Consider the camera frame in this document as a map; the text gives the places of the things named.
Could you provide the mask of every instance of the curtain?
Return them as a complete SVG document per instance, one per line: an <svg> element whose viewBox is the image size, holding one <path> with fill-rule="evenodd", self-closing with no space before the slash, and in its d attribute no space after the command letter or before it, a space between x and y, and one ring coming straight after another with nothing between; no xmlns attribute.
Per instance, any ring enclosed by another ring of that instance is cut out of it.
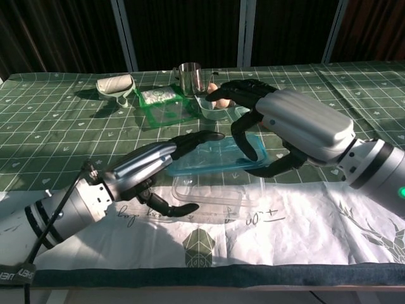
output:
<svg viewBox="0 0 405 304"><path fill-rule="evenodd" d="M405 0L350 0L331 61L405 59Z"/></svg>
<svg viewBox="0 0 405 304"><path fill-rule="evenodd" d="M257 0L251 65L320 63L339 0Z"/></svg>
<svg viewBox="0 0 405 304"><path fill-rule="evenodd" d="M239 0L126 0L139 70L236 67Z"/></svg>
<svg viewBox="0 0 405 304"><path fill-rule="evenodd" d="M127 70L110 0L1 0L0 78Z"/></svg>

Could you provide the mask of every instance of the green led light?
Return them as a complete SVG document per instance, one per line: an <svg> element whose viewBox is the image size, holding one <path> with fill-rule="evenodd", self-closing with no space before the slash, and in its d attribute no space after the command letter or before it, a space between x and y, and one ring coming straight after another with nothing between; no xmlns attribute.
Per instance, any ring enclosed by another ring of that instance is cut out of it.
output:
<svg viewBox="0 0 405 304"><path fill-rule="evenodd" d="M405 198L405 187L400 188L398 193L401 198Z"/></svg>

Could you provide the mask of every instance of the plastic container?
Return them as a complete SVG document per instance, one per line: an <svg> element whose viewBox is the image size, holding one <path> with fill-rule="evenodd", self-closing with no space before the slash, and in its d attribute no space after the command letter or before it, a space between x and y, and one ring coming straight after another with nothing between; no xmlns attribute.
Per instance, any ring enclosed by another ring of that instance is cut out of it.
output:
<svg viewBox="0 0 405 304"><path fill-rule="evenodd" d="M208 141L194 151L174 161L168 168L170 176L213 174L265 167L271 160L259 136L247 133L246 139L258 156L257 161L249 160L236 145L232 136L221 141Z"/></svg>
<svg viewBox="0 0 405 304"><path fill-rule="evenodd" d="M184 175L174 178L171 192L183 202L255 207L265 195L265 182L242 170Z"/></svg>
<svg viewBox="0 0 405 304"><path fill-rule="evenodd" d="M148 125L152 128L195 120L201 114L195 101L184 97L177 86L171 85L170 87L177 93L177 96L173 99L153 104L146 103L142 92L136 91L139 97L139 106L145 114Z"/></svg>
<svg viewBox="0 0 405 304"><path fill-rule="evenodd" d="M198 102L202 115L209 120L229 119L230 121L235 121L241 116L240 113L249 111L249 109L243 106L231 106L225 109L215 109L213 107L213 104L209 101L206 101L204 98L196 96L196 100Z"/></svg>

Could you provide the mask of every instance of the green plastic container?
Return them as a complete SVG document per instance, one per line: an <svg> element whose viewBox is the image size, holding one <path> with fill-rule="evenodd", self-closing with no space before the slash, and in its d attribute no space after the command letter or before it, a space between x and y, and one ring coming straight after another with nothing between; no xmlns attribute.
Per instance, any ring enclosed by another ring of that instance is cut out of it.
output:
<svg viewBox="0 0 405 304"><path fill-rule="evenodd" d="M174 92L169 98L153 98L153 96L167 94L168 88L171 89L171 92ZM148 100L144 97L146 92L152 93L149 94L151 98ZM145 113L148 125L152 128L160 128L194 120L199 118L201 113L196 101L186 98L177 85L169 85L143 92L136 89L135 93L139 97L139 106Z"/></svg>

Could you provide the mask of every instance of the black robotic finger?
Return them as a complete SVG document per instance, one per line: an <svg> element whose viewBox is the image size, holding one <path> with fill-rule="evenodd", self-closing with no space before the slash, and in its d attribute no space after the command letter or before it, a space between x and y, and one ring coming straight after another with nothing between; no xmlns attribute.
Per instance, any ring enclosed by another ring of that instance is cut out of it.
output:
<svg viewBox="0 0 405 304"><path fill-rule="evenodd" d="M150 189L139 193L137 199L141 204L146 204L146 206L159 212L164 217L184 217L199 208L199 205L194 203L183 206L170 206L167 201L157 194L152 193Z"/></svg>
<svg viewBox="0 0 405 304"><path fill-rule="evenodd" d="M242 117L240 117L237 121L235 121L231 125L231 133L234 137L236 145L242 152L248 157L248 159L252 161L258 160L258 155L256 151L249 143L246 138L245 131L250 129L251 127L255 126L258 122L262 120L263 116L258 112L252 111L245 113Z"/></svg>
<svg viewBox="0 0 405 304"><path fill-rule="evenodd" d="M260 99L260 96L255 93L243 91L234 87L220 87L205 97L205 100L210 102L218 101L220 99L231 99L239 106L253 109Z"/></svg>
<svg viewBox="0 0 405 304"><path fill-rule="evenodd" d="M257 79L233 80L222 84L221 87L251 92L261 97L277 90L275 87Z"/></svg>
<svg viewBox="0 0 405 304"><path fill-rule="evenodd" d="M207 141L220 141L224 137L224 134L210 130L202 130L174 137L169 141L175 143L177 149L171 154L171 158L178 160L180 157L196 149L199 144L206 143Z"/></svg>
<svg viewBox="0 0 405 304"><path fill-rule="evenodd" d="M262 177L265 179L272 178L279 174L291 171L293 169L299 169L306 162L308 157L298 149L293 148L289 154L277 159L273 163L266 167L248 169L245 170L247 173ZM248 163L249 160L240 159L237 163Z"/></svg>

